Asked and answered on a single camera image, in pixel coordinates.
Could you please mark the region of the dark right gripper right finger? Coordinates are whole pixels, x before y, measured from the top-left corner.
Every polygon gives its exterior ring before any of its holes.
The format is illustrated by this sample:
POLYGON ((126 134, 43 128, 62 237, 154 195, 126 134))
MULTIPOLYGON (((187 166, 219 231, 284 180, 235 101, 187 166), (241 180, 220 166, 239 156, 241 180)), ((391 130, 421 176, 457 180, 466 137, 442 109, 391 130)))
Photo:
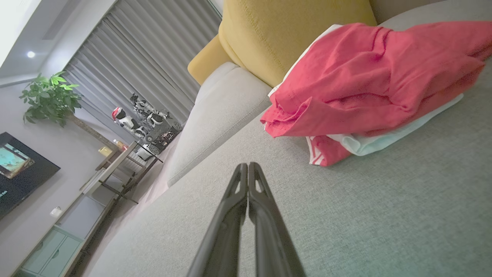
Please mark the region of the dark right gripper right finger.
POLYGON ((261 166, 248 165, 248 214, 255 227, 257 277, 305 277, 261 166))

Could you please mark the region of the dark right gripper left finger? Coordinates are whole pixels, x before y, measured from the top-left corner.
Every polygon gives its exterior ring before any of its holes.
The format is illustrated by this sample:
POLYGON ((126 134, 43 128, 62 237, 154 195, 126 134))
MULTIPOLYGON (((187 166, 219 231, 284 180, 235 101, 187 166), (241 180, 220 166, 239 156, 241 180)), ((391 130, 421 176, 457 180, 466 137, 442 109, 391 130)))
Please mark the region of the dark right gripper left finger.
POLYGON ((248 206, 248 165, 237 165, 188 270, 188 277, 236 277, 248 206))

